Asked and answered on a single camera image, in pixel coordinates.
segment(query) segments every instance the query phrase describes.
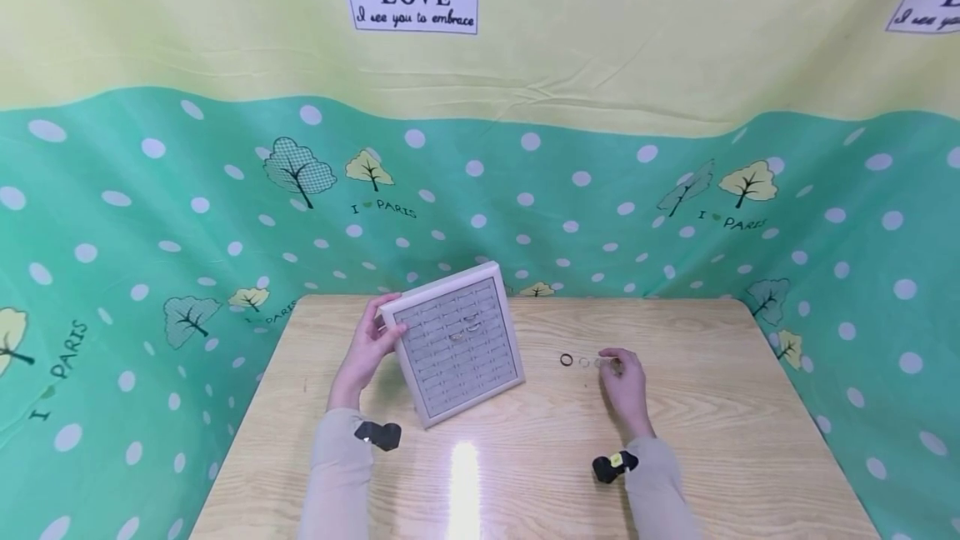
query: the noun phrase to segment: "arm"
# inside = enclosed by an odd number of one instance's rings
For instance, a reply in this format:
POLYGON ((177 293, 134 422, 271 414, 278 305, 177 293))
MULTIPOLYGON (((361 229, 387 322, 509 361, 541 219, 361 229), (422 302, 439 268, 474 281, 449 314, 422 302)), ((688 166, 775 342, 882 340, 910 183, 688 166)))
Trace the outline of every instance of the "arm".
POLYGON ((610 362, 601 365, 602 386, 632 435, 627 451, 639 460, 626 475, 633 526, 642 540, 699 539, 697 522, 683 500, 680 465, 650 422, 643 365, 636 354, 621 348, 606 348, 600 356, 619 362, 619 371, 610 362))
POLYGON ((314 435, 297 540, 368 537, 367 485, 373 470, 373 447, 353 433, 364 421, 360 393, 406 331, 403 325, 384 330, 383 319, 377 317, 378 308, 399 296, 386 294, 367 302, 330 387, 327 414, 314 435))

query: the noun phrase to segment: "beige sleeve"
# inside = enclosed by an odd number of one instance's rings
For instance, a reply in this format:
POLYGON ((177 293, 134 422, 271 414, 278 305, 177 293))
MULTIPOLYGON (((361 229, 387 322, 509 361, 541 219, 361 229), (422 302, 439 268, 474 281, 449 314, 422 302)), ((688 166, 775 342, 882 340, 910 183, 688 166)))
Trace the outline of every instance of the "beige sleeve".
POLYGON ((627 472, 627 495, 640 540, 699 540, 697 522, 683 500, 680 464, 657 438, 636 438, 627 451, 639 464, 627 472))
POLYGON ((317 425, 297 540, 367 540, 373 446, 353 435, 363 421, 335 408, 317 425))

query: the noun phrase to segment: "white frame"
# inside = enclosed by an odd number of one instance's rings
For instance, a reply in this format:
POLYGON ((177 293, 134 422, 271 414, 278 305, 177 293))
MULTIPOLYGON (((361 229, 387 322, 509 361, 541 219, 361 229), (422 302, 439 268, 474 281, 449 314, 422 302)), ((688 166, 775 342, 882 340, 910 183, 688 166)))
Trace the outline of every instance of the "white frame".
POLYGON ((406 380, 407 387, 410 388, 412 399, 414 399, 414 407, 417 409, 417 415, 419 419, 421 419, 424 428, 435 426, 443 420, 453 418, 454 415, 465 412, 468 408, 475 407, 493 396, 497 396, 510 388, 526 382, 526 377, 523 374, 523 364, 520 362, 520 352, 517 346, 517 331, 514 330, 513 327, 513 319, 510 315, 510 306, 507 303, 507 293, 506 288, 503 286, 503 276, 500 273, 500 266, 494 261, 485 262, 480 264, 480 266, 469 268, 466 271, 447 276, 436 282, 430 282, 425 286, 407 290, 397 300, 388 302, 383 307, 380 307, 384 324, 388 328, 396 327, 397 320, 393 318, 394 313, 404 311, 406 308, 416 307, 428 300, 440 298, 443 294, 453 293, 460 288, 472 285, 472 283, 478 283, 491 278, 494 286, 497 287, 497 300, 500 302, 500 312, 503 313, 503 323, 507 328, 507 339, 509 339, 510 342, 513 364, 516 365, 517 378, 516 380, 502 384, 502 386, 488 390, 458 407, 451 408, 448 412, 444 412, 436 417, 430 417, 426 405, 423 402, 423 396, 419 392, 417 378, 410 365, 410 357, 407 355, 406 345, 403 341, 404 338, 400 337, 400 342, 397 343, 397 360, 400 363, 400 369, 403 370, 404 380, 406 380))

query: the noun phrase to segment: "hand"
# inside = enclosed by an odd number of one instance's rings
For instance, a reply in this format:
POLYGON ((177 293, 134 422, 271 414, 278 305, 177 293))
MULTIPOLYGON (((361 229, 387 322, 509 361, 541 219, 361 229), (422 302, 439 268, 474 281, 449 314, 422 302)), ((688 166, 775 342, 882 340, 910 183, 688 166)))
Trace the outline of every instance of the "hand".
POLYGON ((602 362, 600 377, 613 409, 617 410, 632 437, 656 438, 647 413, 647 376, 637 354, 623 348, 605 348, 600 351, 600 356, 619 361, 619 372, 614 370, 610 361, 602 362))
POLYGON ((407 331, 405 324, 399 324, 385 330, 383 317, 377 310, 392 300, 400 298, 400 293, 384 294, 367 302, 360 323, 353 333, 353 340, 343 358, 337 376, 330 387, 327 410, 333 408, 360 408, 360 392, 367 387, 383 358, 393 352, 398 339, 407 331))

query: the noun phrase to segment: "tree print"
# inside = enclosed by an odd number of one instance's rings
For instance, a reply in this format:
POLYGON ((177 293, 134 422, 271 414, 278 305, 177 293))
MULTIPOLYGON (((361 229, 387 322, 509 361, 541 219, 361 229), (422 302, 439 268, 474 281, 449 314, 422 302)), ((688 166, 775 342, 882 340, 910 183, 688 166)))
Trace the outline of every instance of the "tree print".
POLYGON ((220 308, 220 302, 212 298, 195 298, 184 296, 171 298, 163 303, 163 313, 167 319, 167 343, 174 350, 183 346, 193 336, 200 332, 204 338, 209 332, 203 329, 203 324, 213 317, 220 308))
POLYGON ((759 315, 770 325, 777 325, 783 319, 783 303, 786 301, 786 293, 790 290, 790 280, 760 280, 753 282, 751 287, 747 288, 747 294, 750 294, 756 307, 750 307, 750 314, 755 318, 759 315))
POLYGON ((788 332, 786 330, 781 330, 777 334, 779 339, 781 339, 781 345, 779 345, 779 352, 777 352, 777 361, 782 358, 786 358, 786 363, 790 363, 794 369, 800 369, 800 356, 802 354, 801 346, 803 345, 803 338, 797 336, 796 333, 788 332))
POLYGON ((33 365, 36 362, 33 357, 17 352, 17 346, 23 342, 26 331, 27 314, 24 311, 18 311, 15 308, 0 310, 0 376, 10 368, 14 359, 27 365, 33 365))
POLYGON ((710 180, 713 180, 713 159, 705 162, 688 179, 677 184, 663 200, 659 201, 657 209, 661 211, 669 210, 670 214, 668 217, 673 217, 673 214, 677 212, 677 207, 680 206, 681 203, 707 190, 707 188, 710 187, 710 180))
POLYGON ((306 206, 313 209, 308 194, 329 190, 337 182, 333 169, 318 161, 307 147, 301 147, 291 137, 278 137, 273 151, 263 162, 267 178, 289 193, 299 193, 306 206))
POLYGON ((270 292, 266 288, 249 287, 238 289, 227 302, 238 307, 250 307, 253 311, 260 313, 258 307, 265 303, 268 298, 270 298, 270 292))
POLYGON ((353 160, 347 163, 347 178, 373 182, 375 193, 380 192, 377 182, 387 186, 393 185, 393 178, 391 178, 390 173, 387 173, 380 162, 366 150, 361 150, 357 156, 353 157, 353 160))
POLYGON ((722 190, 737 194, 737 209, 743 205, 743 199, 770 200, 777 195, 777 186, 774 185, 774 172, 771 172, 766 161, 756 161, 749 166, 738 169, 720 180, 722 190))
POLYGON ((544 282, 537 282, 531 287, 520 290, 520 296, 549 296, 550 294, 553 294, 553 288, 544 282))

